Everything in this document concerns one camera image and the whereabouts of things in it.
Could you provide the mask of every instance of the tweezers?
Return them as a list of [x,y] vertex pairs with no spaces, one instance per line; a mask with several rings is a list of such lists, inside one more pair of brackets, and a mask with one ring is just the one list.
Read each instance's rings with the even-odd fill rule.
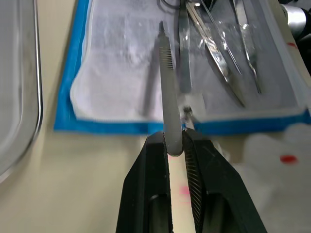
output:
[[190,39],[188,38],[190,22],[186,9],[186,1],[187,0],[180,0],[178,17],[180,43],[180,91],[183,94],[188,94],[192,91],[189,59]]
[[200,18],[200,16],[196,12],[195,6],[196,6],[196,4],[193,2],[187,2],[186,3],[187,11],[188,11],[191,19],[193,20],[195,27],[199,31],[199,33],[200,33],[200,35],[201,35],[201,37],[205,43],[205,46],[207,47],[207,49],[210,52],[213,60],[215,61],[218,70],[222,74],[222,80],[221,81],[223,81],[223,83],[226,85],[228,90],[234,96],[236,101],[242,107],[244,107],[245,106],[244,102],[241,99],[241,97],[239,97],[240,91],[237,89],[237,87],[235,87],[233,85],[234,80],[233,80],[232,74],[230,72],[230,69],[228,67],[228,64],[225,61],[225,58],[223,57],[222,53],[219,51],[214,39],[212,38],[210,30],[205,26],[204,22],[202,21],[202,19]]
[[226,40],[225,40],[225,37],[224,37],[223,34],[220,32],[220,30],[219,30],[219,28],[218,28],[218,26],[217,26],[217,24],[216,24],[216,22],[215,22],[215,20],[214,20],[214,18],[213,18],[213,16],[212,16],[212,14],[211,14],[210,11],[208,10],[208,8],[207,8],[207,6],[205,5],[205,3],[204,3],[203,0],[201,0],[201,4],[202,4],[203,8],[205,9],[205,11],[206,11],[208,17],[210,18],[211,22],[214,24],[214,26],[215,26],[215,28],[216,28],[218,34],[220,35],[220,37],[221,37],[221,39],[222,39],[222,44],[223,44],[224,50],[228,52],[228,54],[229,54],[231,60],[233,61],[233,64],[234,64],[235,68],[237,69],[237,71],[239,72],[239,74],[242,75],[241,69],[240,69],[240,67],[239,67],[239,64],[237,63],[237,60],[236,60],[235,57],[233,56],[233,54],[232,54],[232,52],[231,52],[231,49],[229,48],[229,46],[228,46],[228,44],[227,44],[227,42],[226,42]]
[[237,20],[240,26],[246,59],[248,61],[249,67],[251,68],[253,72],[253,78],[255,80],[257,91],[258,93],[261,94],[262,93],[261,86],[260,86],[258,75],[257,75],[256,49],[255,49],[255,44],[252,38],[251,31],[249,28],[249,23],[248,23],[247,15],[245,12],[244,2],[243,0],[233,0],[233,5],[234,5]]

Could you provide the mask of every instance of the metal tray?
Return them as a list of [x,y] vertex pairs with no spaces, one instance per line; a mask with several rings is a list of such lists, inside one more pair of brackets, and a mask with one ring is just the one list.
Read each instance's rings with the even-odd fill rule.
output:
[[40,129],[39,54],[36,0],[0,0],[0,183]]

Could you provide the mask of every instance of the pink mark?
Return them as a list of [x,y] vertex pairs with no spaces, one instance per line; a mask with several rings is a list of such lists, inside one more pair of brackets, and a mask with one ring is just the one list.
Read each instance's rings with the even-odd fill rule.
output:
[[168,155],[168,160],[169,160],[169,161],[175,160],[176,158],[177,158],[177,157]]
[[180,187],[180,194],[183,196],[189,197],[190,196],[189,187],[187,186]]
[[295,43],[293,43],[293,42],[288,42],[287,44],[288,44],[289,46],[294,47],[295,49],[298,49],[297,45],[296,45]]
[[298,159],[294,155],[282,155],[280,156],[280,161],[287,165],[293,165],[298,163]]

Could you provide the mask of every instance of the tray rim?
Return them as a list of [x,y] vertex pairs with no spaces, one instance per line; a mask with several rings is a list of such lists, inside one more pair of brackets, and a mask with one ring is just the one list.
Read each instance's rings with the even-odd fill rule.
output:
[[31,145],[36,140],[38,133],[42,126],[43,120],[43,97],[42,97],[42,80],[41,80],[41,62],[40,62],[40,43],[39,43],[39,31],[38,31],[38,11],[37,11],[37,0],[32,0],[33,11],[34,11],[34,39],[35,39],[35,76],[37,84],[37,119],[35,124],[34,132],[28,140],[27,145],[23,149],[23,152],[12,162],[12,164],[2,173],[0,173],[0,183],[8,178],[17,168],[17,165],[25,157],[26,152],[29,150]]

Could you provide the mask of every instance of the table surface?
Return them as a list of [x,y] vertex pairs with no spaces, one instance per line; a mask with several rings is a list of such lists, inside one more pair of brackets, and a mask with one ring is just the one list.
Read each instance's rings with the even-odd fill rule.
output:
[[[38,0],[44,100],[41,132],[0,185],[2,233],[115,231],[124,178],[145,137],[53,132],[75,0]],[[238,161],[246,135],[217,138]],[[170,159],[174,232],[194,232],[182,157]]]

